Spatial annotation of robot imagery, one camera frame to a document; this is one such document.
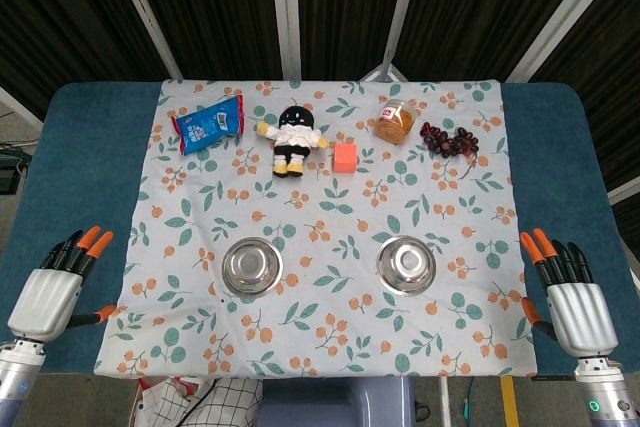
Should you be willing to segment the left robot hand silver orange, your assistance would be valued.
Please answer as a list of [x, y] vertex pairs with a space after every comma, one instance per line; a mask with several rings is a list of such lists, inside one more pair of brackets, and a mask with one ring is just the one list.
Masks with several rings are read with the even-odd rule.
[[94, 226], [74, 232], [49, 251], [31, 272], [8, 319], [16, 338], [51, 342], [68, 329], [103, 323], [116, 311], [106, 305], [95, 313], [74, 312], [85, 281], [112, 239], [111, 231]]

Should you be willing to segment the right robot hand silver orange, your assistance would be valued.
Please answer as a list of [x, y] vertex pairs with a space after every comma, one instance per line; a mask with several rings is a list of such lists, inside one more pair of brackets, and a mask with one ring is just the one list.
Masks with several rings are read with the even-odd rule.
[[542, 284], [551, 319], [543, 319], [532, 300], [521, 299], [530, 325], [556, 341], [571, 357], [605, 357], [618, 338], [601, 287], [586, 256], [573, 242], [549, 239], [540, 228], [519, 234]]

